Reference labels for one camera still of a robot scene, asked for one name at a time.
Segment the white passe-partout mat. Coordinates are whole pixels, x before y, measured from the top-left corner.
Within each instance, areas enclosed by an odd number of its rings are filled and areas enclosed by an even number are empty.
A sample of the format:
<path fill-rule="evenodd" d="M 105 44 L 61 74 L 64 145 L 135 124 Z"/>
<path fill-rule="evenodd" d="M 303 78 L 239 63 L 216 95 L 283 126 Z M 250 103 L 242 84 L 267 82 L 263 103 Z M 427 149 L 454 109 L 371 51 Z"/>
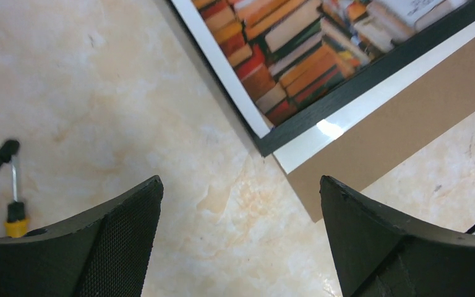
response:
<path fill-rule="evenodd" d="M 475 21 L 383 82 L 322 118 L 273 155 L 288 174 L 475 37 Z"/>

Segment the black picture frame brown backing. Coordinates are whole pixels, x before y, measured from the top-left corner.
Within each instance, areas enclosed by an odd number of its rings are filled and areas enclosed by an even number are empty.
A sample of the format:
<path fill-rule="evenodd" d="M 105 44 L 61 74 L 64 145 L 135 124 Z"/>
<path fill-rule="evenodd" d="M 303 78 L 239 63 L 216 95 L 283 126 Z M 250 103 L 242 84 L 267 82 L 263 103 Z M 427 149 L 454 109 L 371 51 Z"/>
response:
<path fill-rule="evenodd" d="M 195 43 L 193 36 L 188 32 L 184 22 L 180 19 L 177 10 L 172 5 L 173 1 L 169 2 L 169 6 L 173 9 L 182 28 L 188 34 L 192 44 L 203 58 L 205 65 L 211 71 L 213 78 L 226 95 L 227 100 L 230 102 L 233 110 L 237 113 L 238 118 L 248 131 L 256 148 L 261 155 L 267 156 L 293 140 L 298 135 L 302 134 L 306 129 L 310 128 L 311 125 L 317 123 L 319 116 L 326 117 L 338 111 L 364 92 L 375 87 L 378 83 L 389 78 L 400 69 L 412 63 L 415 59 L 426 54 L 429 50 L 432 50 L 437 45 L 446 41 L 474 22 L 475 1 L 463 2 L 464 5 L 455 12 L 452 12 L 444 18 L 436 21 L 434 24 L 420 31 L 408 41 L 397 46 L 393 51 L 355 73 L 351 78 L 337 85 L 305 109 L 275 127 L 263 138 L 259 138 L 247 124 L 237 105 L 232 101 L 231 96 L 222 81 L 218 78 L 214 69 L 202 54 L 201 49 Z"/>

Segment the yellow handled screwdriver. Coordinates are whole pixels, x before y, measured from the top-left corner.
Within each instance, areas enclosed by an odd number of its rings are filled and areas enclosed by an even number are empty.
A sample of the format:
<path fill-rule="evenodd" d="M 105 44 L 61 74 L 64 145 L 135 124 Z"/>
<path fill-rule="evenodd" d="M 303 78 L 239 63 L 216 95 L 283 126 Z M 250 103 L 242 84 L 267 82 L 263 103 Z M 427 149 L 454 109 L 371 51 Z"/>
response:
<path fill-rule="evenodd" d="M 7 206 L 7 218 L 4 224 L 6 236 L 20 238 L 28 232 L 28 217 L 25 203 L 19 199 L 19 171 L 17 157 L 11 156 L 12 202 Z"/>

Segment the cat and books photo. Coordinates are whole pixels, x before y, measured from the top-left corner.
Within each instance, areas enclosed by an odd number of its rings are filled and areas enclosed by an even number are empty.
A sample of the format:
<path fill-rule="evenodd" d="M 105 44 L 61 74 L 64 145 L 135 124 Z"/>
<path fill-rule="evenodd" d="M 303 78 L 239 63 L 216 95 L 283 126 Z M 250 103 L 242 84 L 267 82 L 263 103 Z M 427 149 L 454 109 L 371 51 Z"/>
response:
<path fill-rule="evenodd" d="M 173 1 L 263 138 L 463 1 Z"/>

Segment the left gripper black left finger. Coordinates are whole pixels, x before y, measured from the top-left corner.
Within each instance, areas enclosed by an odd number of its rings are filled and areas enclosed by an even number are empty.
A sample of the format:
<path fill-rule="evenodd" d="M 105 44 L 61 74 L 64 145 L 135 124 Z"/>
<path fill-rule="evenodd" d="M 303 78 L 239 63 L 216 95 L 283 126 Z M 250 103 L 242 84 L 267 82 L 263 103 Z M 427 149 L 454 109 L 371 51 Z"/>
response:
<path fill-rule="evenodd" d="M 0 238 L 0 296 L 140 296 L 161 212 L 159 176 L 21 238 Z"/>

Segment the brown backing board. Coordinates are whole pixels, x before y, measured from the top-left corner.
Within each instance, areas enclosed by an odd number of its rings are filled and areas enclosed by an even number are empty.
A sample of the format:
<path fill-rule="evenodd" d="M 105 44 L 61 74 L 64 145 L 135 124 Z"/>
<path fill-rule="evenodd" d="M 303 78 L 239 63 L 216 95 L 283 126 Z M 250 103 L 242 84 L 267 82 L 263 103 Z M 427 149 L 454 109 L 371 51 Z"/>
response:
<path fill-rule="evenodd" d="M 474 112 L 475 37 L 290 172 L 288 181 L 317 222 L 323 175 L 361 191 Z"/>

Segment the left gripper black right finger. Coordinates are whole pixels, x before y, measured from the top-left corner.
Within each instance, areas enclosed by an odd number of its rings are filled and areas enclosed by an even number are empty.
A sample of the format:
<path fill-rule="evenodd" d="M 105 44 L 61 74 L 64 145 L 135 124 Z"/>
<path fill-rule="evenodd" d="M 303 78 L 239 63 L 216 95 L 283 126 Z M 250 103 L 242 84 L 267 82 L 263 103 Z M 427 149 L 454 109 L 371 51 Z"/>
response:
<path fill-rule="evenodd" d="M 427 223 L 331 176 L 324 224 L 344 296 L 475 296 L 475 235 Z"/>

